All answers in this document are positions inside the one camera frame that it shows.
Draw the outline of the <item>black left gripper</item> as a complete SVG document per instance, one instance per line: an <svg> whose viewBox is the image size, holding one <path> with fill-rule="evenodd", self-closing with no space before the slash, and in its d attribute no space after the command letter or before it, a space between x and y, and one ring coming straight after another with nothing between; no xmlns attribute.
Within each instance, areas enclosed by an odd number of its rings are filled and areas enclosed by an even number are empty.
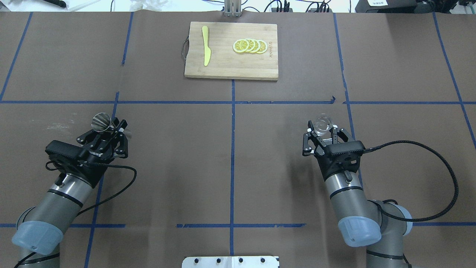
<svg viewBox="0 0 476 268"><path fill-rule="evenodd" d="M56 163L56 169L61 173L76 176L92 188L95 188L110 164L116 158L128 157L129 129L126 120L119 122L118 118L109 118L108 131L116 133L98 133L90 130L78 137L82 147L88 151L84 160L74 165Z"/></svg>

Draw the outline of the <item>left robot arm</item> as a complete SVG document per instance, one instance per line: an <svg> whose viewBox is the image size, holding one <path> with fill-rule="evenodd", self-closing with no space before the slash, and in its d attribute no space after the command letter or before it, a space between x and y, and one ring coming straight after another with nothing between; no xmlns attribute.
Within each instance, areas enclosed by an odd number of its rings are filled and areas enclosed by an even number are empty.
<svg viewBox="0 0 476 268"><path fill-rule="evenodd" d="M77 216L102 205L85 208L93 190L112 162L128 157L126 120L98 113L91 129L77 137L78 145L58 140L45 148L46 169L59 171L43 200L27 209L17 220L12 243L20 248L17 268L58 268L60 244Z"/></svg>

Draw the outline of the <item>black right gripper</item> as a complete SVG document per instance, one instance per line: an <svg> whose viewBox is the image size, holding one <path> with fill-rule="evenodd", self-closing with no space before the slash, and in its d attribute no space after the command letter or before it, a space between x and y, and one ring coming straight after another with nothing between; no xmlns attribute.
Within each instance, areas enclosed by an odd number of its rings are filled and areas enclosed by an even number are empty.
<svg viewBox="0 0 476 268"><path fill-rule="evenodd" d="M364 144L352 139L346 129L333 125L330 133L330 139L318 136L313 122L309 120L307 132L303 134L302 155L317 159L325 181L343 172L357 173L364 154Z"/></svg>

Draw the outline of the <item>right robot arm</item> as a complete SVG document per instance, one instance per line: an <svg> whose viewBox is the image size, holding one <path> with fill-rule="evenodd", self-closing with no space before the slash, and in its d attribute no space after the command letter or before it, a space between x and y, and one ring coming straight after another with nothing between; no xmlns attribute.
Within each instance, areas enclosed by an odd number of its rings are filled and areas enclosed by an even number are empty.
<svg viewBox="0 0 476 268"><path fill-rule="evenodd" d="M317 159L344 242L366 248L368 268L411 268L403 253L403 237L412 224L384 215L383 208L404 219L409 213L398 205L367 199L358 177L363 153L362 142L330 119L308 122L302 154Z"/></svg>

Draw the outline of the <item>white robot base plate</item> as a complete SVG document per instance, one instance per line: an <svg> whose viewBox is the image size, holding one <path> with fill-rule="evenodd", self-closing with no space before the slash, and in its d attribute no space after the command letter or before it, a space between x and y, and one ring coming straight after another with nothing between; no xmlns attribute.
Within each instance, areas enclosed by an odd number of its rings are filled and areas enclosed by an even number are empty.
<svg viewBox="0 0 476 268"><path fill-rule="evenodd" d="M279 268L277 256L191 256L182 268Z"/></svg>

